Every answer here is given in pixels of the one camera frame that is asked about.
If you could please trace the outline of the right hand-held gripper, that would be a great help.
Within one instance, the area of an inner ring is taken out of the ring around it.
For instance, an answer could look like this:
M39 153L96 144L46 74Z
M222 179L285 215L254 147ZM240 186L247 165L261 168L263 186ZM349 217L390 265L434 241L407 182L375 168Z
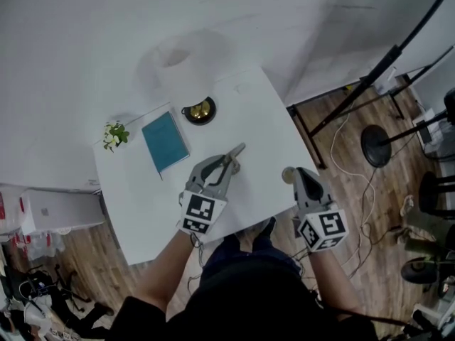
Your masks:
M293 186L299 220L296 236L305 241L310 252L337 247L348 236L348 223L327 183L313 171L296 167Z

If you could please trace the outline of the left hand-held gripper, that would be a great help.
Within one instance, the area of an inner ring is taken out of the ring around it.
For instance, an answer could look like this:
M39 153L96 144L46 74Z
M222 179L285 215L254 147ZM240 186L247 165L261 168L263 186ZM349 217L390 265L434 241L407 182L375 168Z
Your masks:
M242 142L226 155L211 156L197 163L179 195L181 218L178 229L187 234L207 234L225 209L231 177L241 169L236 159L245 149Z

